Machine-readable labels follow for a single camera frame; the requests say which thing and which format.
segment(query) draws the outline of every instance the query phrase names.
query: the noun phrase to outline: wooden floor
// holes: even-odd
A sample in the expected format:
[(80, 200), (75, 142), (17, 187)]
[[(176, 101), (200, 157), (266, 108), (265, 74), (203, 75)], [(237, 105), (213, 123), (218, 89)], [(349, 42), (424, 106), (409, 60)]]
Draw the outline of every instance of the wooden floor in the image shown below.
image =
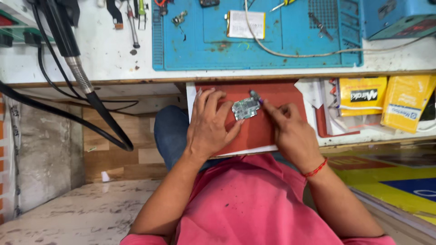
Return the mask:
[[(86, 183), (102, 182), (103, 171), (106, 171), (113, 180), (162, 179), (165, 177), (167, 170), (164, 160), (154, 142), (154, 117), (111, 114), (126, 132), (135, 150), (133, 152), (124, 151), (99, 134), (83, 127)], [(84, 108), (83, 119), (115, 135), (95, 110)]]

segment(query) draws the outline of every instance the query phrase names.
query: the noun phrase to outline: hand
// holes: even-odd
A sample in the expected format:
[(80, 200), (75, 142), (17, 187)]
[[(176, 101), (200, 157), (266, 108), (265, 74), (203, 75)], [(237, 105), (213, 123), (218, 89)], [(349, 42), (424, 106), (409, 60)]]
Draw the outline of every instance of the hand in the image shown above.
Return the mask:
[(214, 153), (228, 145), (241, 130), (244, 120), (239, 120), (227, 132), (224, 122), (234, 101), (226, 101), (217, 111), (217, 103), (226, 93), (214, 88), (200, 89), (194, 100), (191, 124), (187, 133), (185, 152), (203, 161), (203, 164)]
[(301, 119), (295, 104), (276, 108), (266, 99), (263, 107), (274, 122), (276, 145), (286, 160), (292, 162), (303, 174), (315, 170), (324, 162), (315, 130)]

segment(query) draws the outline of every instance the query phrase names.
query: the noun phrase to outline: workbench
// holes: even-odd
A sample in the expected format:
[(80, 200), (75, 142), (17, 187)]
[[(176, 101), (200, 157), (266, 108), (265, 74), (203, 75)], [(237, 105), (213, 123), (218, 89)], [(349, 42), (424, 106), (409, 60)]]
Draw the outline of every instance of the workbench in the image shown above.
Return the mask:
[[(151, 8), (151, 0), (145, 0)], [(112, 17), (106, 8), (97, 7), (96, 1), (80, 1), (81, 15), (76, 40), (81, 50), (83, 67), (94, 85), (100, 86), (97, 93), (101, 97), (159, 96), (172, 97), (184, 93), (175, 84), (184, 82), (254, 81), (270, 79), (298, 79), (313, 77), (362, 77), (376, 75), (413, 75), (436, 73), (436, 39), (425, 38), (402, 49), (389, 52), (364, 54), (364, 65), (352, 68), (307, 68), (307, 69), (262, 69), (262, 70), (213, 70), (213, 71), (154, 71), (152, 69), (152, 28), (151, 9), (146, 10), (147, 23), (144, 31), (138, 31), (141, 48), (132, 55), (133, 41), (125, 10), (124, 29), (115, 30)], [(410, 42), (410, 39), (367, 42), (363, 48), (382, 49)], [(65, 86), (48, 49), (44, 50), (45, 68), (54, 82)], [(67, 75), (73, 79), (70, 71)], [(49, 99), (65, 99), (64, 96), (48, 87), (37, 64), (37, 49), (17, 46), (0, 48), (0, 79), (19, 89), (20, 92), (40, 95)], [(314, 111), (306, 106), (309, 123), (315, 127)], [(381, 141), (401, 142), (410, 139), (436, 138), (436, 130), (427, 133), (382, 134), (374, 130), (364, 130), (360, 135), (319, 138), (320, 146), (350, 144), (371, 144)]]

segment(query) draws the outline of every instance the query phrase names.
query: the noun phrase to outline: red thread bracelet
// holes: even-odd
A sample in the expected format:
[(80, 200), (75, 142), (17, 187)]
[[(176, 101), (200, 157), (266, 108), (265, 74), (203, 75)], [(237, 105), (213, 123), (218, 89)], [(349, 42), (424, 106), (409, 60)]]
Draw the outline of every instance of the red thread bracelet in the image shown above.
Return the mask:
[(314, 176), (315, 174), (317, 174), (323, 167), (324, 167), (324, 165), (326, 165), (327, 164), (327, 161), (328, 161), (328, 158), (326, 158), (325, 160), (324, 160), (324, 162), (323, 163), (321, 163), (321, 165), (319, 166), (319, 167), (317, 167), (314, 171), (312, 171), (312, 172), (309, 172), (309, 173), (306, 173), (306, 174), (302, 174), (305, 178), (308, 178), (308, 177), (312, 177), (312, 176)]

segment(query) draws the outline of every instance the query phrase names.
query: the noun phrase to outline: yellow package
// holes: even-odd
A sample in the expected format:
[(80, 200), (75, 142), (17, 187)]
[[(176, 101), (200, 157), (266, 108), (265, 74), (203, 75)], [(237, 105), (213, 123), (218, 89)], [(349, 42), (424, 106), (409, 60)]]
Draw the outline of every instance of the yellow package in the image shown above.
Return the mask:
[(352, 110), (344, 107), (383, 107), (385, 102), (387, 77), (378, 78), (340, 78), (341, 116), (360, 116), (381, 114), (379, 109)]
[(391, 77), (381, 124), (416, 133), (422, 110), (435, 86), (436, 77), (432, 75)]

